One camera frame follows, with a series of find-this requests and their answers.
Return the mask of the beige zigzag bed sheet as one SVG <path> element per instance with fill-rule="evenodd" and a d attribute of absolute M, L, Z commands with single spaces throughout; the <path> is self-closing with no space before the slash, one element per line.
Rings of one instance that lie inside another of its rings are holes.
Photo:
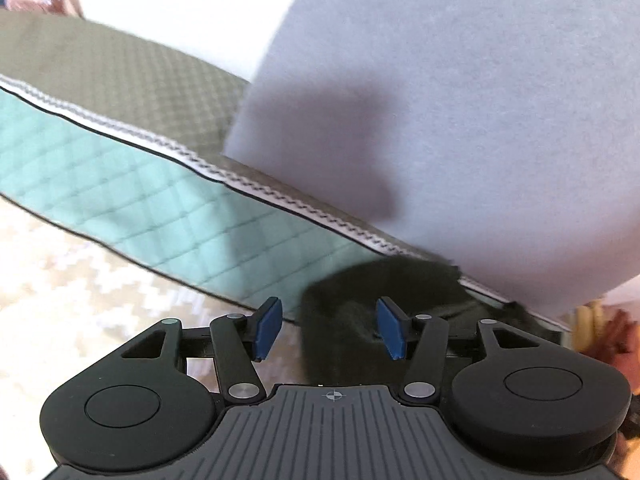
<path fill-rule="evenodd" d="M 2 202 L 2 474 L 41 479 L 51 471 L 39 413 L 68 378 L 161 318 L 198 327 L 241 310 Z"/>

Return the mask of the teal quilted pillow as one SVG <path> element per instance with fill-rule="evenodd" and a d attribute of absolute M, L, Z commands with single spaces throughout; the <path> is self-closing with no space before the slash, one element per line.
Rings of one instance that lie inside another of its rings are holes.
<path fill-rule="evenodd" d="M 224 156 L 246 83 L 54 14 L 1 14 L 1 194 L 244 307 L 410 247 Z"/>

